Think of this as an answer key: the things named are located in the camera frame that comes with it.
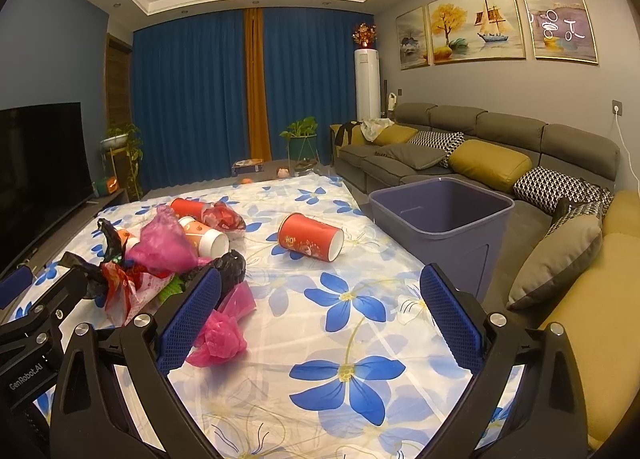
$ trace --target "sofa backrest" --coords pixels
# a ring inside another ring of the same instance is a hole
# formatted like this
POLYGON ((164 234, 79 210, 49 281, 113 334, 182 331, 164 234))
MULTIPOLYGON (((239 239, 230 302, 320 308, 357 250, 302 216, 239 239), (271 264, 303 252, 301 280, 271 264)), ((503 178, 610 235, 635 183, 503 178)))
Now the sofa backrest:
POLYGON ((437 105, 421 103, 398 104, 394 111, 394 119, 400 125, 413 127, 419 131, 431 131, 429 110, 434 107, 437 107, 437 105))
POLYGON ((566 125, 545 126, 540 166, 613 190, 620 148, 609 138, 566 125))
POLYGON ((533 166, 538 166, 545 125, 541 120, 525 116, 487 112, 478 116, 476 133, 480 140, 526 154, 533 166))
POLYGON ((421 131, 464 132, 467 139, 479 138, 526 154, 534 166, 614 188, 620 149, 603 136, 475 107, 407 103, 399 104, 395 112, 400 125, 421 131))

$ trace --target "houndstooth pillow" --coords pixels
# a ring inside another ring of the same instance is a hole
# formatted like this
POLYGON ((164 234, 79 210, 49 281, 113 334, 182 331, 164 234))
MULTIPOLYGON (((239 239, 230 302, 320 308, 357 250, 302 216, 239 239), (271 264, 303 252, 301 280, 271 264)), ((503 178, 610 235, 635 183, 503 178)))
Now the houndstooth pillow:
POLYGON ((465 135, 462 132, 418 131, 407 143, 444 150, 446 156, 438 165, 449 168, 449 156, 464 141, 465 135))
POLYGON ((581 215, 594 215, 602 221, 602 203, 600 201, 594 201, 591 203, 583 203, 578 206, 574 206, 568 213, 560 217, 555 223, 551 225, 545 237, 551 235, 553 232, 559 229, 564 223, 571 219, 575 219, 581 215))
POLYGON ((575 202, 600 201, 603 215, 613 201, 613 194, 606 188, 543 166, 532 168, 518 179, 513 185, 513 193, 517 199, 531 203, 549 215, 553 215, 561 197, 575 202))

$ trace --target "gray sofa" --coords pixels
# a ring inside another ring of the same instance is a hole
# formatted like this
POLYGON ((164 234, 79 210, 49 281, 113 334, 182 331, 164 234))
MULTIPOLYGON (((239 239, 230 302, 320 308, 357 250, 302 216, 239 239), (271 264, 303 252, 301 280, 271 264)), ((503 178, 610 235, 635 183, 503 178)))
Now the gray sofa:
MULTIPOLYGON (((590 132, 479 108, 427 103, 400 104, 395 121, 421 131, 464 132, 467 139, 480 139, 526 154, 534 166, 614 189, 620 149, 611 140, 590 132)), ((489 188, 441 166, 416 171, 396 160, 376 156, 376 148, 342 147, 335 156, 335 171, 366 194, 444 175, 489 188)), ((504 309, 515 277, 550 224, 551 217, 543 211, 524 201, 515 202, 492 283, 482 302, 487 311, 504 309)), ((563 296, 562 293, 546 303, 514 311, 514 316, 528 327, 537 327, 563 296)))

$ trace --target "plastic storage bin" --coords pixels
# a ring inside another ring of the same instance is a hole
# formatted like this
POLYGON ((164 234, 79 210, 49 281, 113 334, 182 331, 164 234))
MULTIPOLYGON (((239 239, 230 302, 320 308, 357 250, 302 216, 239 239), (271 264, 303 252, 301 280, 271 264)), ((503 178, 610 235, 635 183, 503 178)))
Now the plastic storage bin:
POLYGON ((494 274, 513 200, 453 178, 369 195, 374 222, 453 285, 482 300, 494 274))

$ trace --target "yellow cushion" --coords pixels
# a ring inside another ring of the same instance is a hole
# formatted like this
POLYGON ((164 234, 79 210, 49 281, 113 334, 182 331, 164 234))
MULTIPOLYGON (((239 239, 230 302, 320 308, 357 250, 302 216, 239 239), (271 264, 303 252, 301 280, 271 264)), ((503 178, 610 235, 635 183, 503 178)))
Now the yellow cushion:
MULTIPOLYGON (((334 124, 331 126, 331 130, 334 133, 334 141, 335 141, 335 135, 338 133, 338 129, 340 128, 341 124, 334 124)), ((347 145, 367 145, 369 142, 365 139, 365 137, 362 135, 362 131, 360 130, 360 126, 356 125, 353 128, 353 131, 351 131, 351 143, 349 143, 349 134, 347 132, 344 133, 344 137, 342 139, 342 144, 341 146, 336 145, 335 146, 335 154, 336 156, 338 155, 338 153, 340 152, 340 149, 342 147, 345 147, 347 145)))
POLYGON ((391 144, 405 144, 408 142, 414 134, 418 132, 417 129, 412 127, 405 127, 404 125, 389 125, 373 140, 373 143, 379 147, 391 144))
POLYGON ((513 185, 533 164, 529 156, 480 140, 466 140, 449 156, 457 174, 475 179, 494 190, 511 193, 513 185))
POLYGON ((640 199, 635 190, 617 192, 602 223, 602 232, 640 237, 640 199))
POLYGON ((590 444, 616 428, 640 384, 640 239, 604 237, 602 249, 541 327, 566 329, 580 371, 590 444))

